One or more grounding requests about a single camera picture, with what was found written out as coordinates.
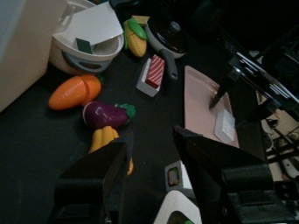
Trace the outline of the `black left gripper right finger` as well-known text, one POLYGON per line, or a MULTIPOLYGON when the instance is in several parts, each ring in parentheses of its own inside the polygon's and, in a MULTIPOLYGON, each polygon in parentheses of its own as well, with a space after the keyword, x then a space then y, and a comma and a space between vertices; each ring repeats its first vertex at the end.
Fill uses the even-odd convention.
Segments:
POLYGON ((299 187, 266 161, 179 126, 173 136, 203 224, 299 224, 299 187))

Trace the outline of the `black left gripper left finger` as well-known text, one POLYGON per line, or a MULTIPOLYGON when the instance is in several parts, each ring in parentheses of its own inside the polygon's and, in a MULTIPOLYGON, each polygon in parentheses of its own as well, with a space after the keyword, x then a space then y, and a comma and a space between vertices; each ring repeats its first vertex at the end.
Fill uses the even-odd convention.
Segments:
POLYGON ((65 171, 47 224, 122 224, 134 143, 123 134, 65 171))

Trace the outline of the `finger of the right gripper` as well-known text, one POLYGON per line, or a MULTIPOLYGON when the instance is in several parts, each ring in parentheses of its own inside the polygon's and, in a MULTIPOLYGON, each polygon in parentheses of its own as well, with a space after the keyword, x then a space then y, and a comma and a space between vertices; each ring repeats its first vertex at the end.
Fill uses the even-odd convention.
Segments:
POLYGON ((267 99, 259 104, 255 109, 249 113, 247 117, 235 125, 235 128, 246 127, 251 123, 257 123, 267 119, 281 108, 282 104, 275 99, 267 99))
POLYGON ((226 76, 222 84, 219 85, 218 93, 215 94, 211 103, 210 103, 210 109, 214 109, 218 105, 221 98, 223 95, 229 92, 229 90, 233 88, 234 84, 238 82, 241 77, 241 70, 234 67, 226 76))

